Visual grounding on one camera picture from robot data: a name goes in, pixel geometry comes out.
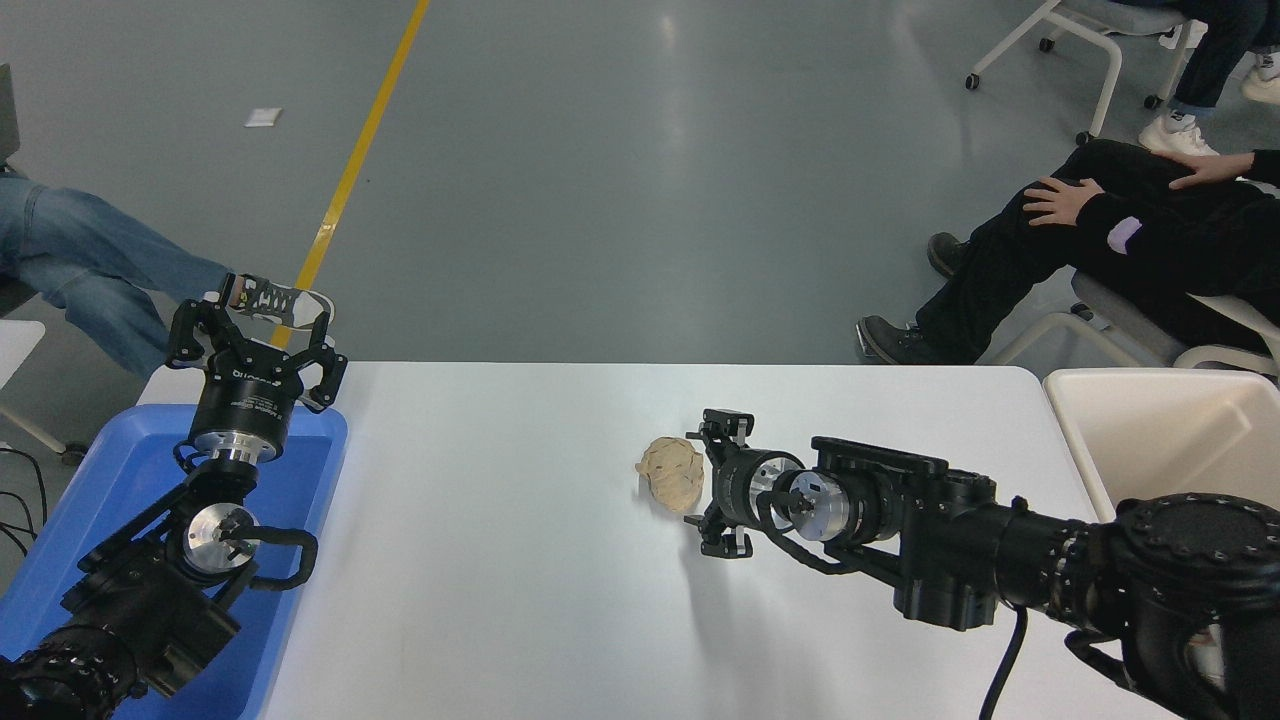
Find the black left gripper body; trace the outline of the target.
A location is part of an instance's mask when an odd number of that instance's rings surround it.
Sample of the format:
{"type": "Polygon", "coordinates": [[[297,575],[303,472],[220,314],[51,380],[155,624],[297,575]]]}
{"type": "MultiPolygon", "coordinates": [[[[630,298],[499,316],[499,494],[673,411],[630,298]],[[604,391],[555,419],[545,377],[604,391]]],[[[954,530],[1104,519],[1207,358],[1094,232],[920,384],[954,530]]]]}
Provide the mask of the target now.
{"type": "Polygon", "coordinates": [[[302,382],[294,372],[275,373],[285,368],[280,350],[251,345],[248,351],[247,359],[232,347],[210,357],[193,419],[195,441],[219,433],[241,433],[262,441],[287,437],[302,382]]]}

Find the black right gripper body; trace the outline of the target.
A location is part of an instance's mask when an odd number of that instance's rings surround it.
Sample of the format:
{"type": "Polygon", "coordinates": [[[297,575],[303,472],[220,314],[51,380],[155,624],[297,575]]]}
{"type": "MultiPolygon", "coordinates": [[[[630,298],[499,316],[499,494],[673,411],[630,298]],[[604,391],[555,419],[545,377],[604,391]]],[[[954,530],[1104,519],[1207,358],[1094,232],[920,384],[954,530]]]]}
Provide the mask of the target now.
{"type": "Polygon", "coordinates": [[[712,502],[721,520],[728,527],[756,529],[760,524],[751,483],[765,461],[765,451],[736,445],[709,445],[708,457],[712,473],[712,502]]]}

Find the person's hand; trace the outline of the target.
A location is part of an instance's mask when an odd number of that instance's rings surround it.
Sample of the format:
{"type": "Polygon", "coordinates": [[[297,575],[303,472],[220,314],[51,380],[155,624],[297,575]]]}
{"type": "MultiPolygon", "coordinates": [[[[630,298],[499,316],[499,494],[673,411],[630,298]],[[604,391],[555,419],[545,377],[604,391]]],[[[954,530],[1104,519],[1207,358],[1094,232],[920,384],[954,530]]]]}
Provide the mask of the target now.
{"type": "Polygon", "coordinates": [[[1053,177],[1042,177],[1034,186],[1021,192],[1023,210],[1029,214],[1029,225],[1078,227],[1083,208],[1105,190],[1093,179],[1078,183],[1053,177]]]}
{"type": "Polygon", "coordinates": [[[1161,158],[1187,168],[1188,176],[1169,183],[1170,190],[1187,190],[1202,184],[1217,184],[1236,181],[1247,176],[1254,164],[1254,152],[1228,155],[1190,155],[1184,152],[1160,152],[1161,158]]]}

